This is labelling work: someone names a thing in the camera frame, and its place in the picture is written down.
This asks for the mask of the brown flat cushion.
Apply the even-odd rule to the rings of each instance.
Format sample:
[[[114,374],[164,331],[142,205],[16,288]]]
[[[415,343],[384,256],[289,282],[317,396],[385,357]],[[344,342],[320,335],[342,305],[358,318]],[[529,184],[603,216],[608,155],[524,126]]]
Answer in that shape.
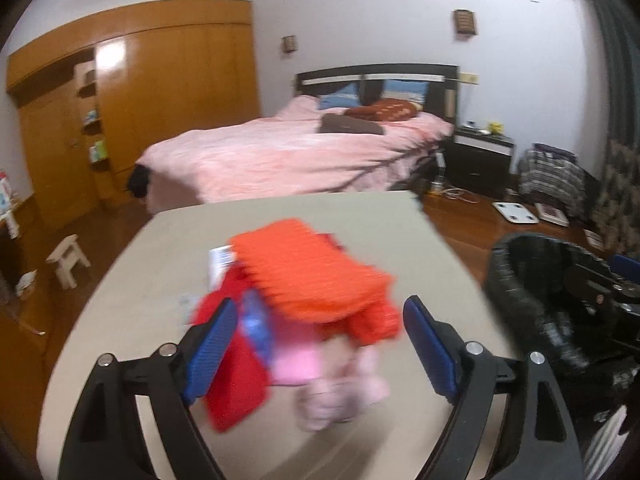
[[[385,134],[384,128],[377,122],[339,114],[324,114],[317,131],[318,133],[374,134],[375,136]]]

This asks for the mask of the pink woven gift bag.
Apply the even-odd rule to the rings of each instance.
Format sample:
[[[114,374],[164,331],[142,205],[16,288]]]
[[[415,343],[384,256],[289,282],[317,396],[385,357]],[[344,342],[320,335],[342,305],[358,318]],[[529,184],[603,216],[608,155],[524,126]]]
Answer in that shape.
[[[350,352],[340,366],[326,373],[314,326],[277,318],[271,322],[271,337],[271,383],[296,389],[294,408],[300,429],[319,432],[351,422],[390,395],[371,346]]]

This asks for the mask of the orange foam net sleeve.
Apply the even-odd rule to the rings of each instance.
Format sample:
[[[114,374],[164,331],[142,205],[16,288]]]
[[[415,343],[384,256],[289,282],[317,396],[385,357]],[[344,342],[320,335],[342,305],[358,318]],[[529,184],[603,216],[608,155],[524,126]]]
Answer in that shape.
[[[390,300],[394,278],[302,220],[235,235],[231,248],[267,306],[289,321],[313,325],[321,338],[344,335],[363,347],[399,335],[400,313]]]

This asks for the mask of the blue pillow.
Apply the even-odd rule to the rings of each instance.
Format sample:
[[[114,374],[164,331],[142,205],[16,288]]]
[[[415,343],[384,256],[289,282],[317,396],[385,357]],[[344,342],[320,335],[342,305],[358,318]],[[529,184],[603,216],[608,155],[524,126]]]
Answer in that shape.
[[[345,87],[319,98],[319,110],[360,107],[360,105],[359,87],[356,82],[346,84]]]
[[[424,80],[387,79],[381,93],[382,99],[408,101],[423,106],[430,83]]]

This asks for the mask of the right blue pillow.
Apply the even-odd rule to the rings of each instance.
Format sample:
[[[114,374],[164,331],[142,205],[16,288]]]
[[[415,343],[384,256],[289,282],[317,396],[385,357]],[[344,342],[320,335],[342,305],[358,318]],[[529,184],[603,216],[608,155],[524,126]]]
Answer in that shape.
[[[423,106],[430,83],[424,80],[387,79],[381,93],[382,99],[408,101]]]

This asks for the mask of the white bathroom scale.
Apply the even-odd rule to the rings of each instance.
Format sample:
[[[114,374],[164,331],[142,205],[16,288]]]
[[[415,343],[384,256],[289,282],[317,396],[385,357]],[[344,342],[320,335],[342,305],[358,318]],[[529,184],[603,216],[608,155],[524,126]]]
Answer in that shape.
[[[539,219],[520,203],[493,202],[492,206],[504,220],[517,226],[534,226],[539,223]]]

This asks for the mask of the small white wooden stool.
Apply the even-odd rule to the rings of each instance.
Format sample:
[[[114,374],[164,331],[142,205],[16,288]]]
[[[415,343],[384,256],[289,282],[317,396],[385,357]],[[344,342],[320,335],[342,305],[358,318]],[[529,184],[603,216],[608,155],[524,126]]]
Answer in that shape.
[[[85,269],[89,269],[91,266],[90,260],[78,243],[76,234],[64,237],[47,256],[46,263],[54,266],[54,273],[64,289],[77,287],[73,276],[75,266],[81,264]]]

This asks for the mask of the yellow plush toy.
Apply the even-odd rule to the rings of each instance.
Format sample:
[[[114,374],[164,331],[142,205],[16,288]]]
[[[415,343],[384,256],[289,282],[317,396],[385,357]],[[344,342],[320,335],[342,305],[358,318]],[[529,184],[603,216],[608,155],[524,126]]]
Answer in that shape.
[[[490,122],[488,124],[488,131],[491,134],[503,134],[503,124],[501,122]]]

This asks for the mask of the plaid cloth covered chair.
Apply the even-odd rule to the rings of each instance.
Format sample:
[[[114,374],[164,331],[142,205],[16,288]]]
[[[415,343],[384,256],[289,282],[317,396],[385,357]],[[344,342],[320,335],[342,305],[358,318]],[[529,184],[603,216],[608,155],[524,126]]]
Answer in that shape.
[[[518,192],[523,197],[548,197],[570,217],[585,213],[585,173],[553,152],[529,148],[518,161]]]

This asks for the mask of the left wall lamp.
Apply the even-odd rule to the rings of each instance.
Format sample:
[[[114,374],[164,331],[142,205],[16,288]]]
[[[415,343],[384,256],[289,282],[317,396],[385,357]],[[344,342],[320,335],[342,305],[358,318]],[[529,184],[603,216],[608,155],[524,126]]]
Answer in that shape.
[[[284,54],[292,54],[298,50],[297,38],[295,35],[285,36],[281,41],[281,48]]]

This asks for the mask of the red mesh net bag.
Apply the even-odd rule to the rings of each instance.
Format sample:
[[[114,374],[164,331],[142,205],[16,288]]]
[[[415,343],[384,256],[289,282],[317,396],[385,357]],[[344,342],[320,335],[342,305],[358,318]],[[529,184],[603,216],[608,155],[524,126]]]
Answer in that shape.
[[[270,375],[245,333],[242,296],[250,290],[250,280],[239,263],[227,270],[220,286],[196,307],[191,324],[207,322],[222,300],[231,299],[239,321],[230,346],[204,398],[209,420],[218,432],[226,432],[256,411],[267,399]]]

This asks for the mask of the wall lamp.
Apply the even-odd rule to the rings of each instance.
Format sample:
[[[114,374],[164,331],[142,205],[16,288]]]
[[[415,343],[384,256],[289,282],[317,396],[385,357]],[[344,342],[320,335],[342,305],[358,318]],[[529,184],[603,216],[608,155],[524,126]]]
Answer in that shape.
[[[292,54],[298,50],[297,38],[295,35],[285,36],[281,41],[281,48],[284,54]]]
[[[457,9],[452,12],[454,18],[454,30],[459,36],[476,36],[475,15],[471,10]]]

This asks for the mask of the pink quilted bed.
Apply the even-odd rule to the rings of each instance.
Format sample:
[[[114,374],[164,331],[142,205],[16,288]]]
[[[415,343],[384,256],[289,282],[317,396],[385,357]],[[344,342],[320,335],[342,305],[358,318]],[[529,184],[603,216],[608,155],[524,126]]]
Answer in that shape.
[[[384,122],[382,133],[323,132],[313,96],[296,96],[272,117],[190,130],[147,148],[149,212],[197,204],[341,191],[386,190],[454,131],[420,112]]]

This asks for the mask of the white blue tissue box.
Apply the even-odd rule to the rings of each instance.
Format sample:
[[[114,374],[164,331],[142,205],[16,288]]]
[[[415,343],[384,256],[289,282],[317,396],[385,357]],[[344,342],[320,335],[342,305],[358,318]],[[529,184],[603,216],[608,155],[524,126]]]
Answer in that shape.
[[[235,263],[235,253],[230,245],[212,248],[208,252],[208,287],[217,289],[224,280],[230,266]]]

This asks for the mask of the black lined trash bin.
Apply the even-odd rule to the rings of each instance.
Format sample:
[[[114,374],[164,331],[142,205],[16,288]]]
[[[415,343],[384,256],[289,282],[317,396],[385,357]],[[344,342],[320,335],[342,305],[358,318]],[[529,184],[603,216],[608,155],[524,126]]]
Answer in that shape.
[[[639,286],[565,240],[510,234],[491,248],[486,295],[519,352],[544,355],[576,418],[639,413]]]

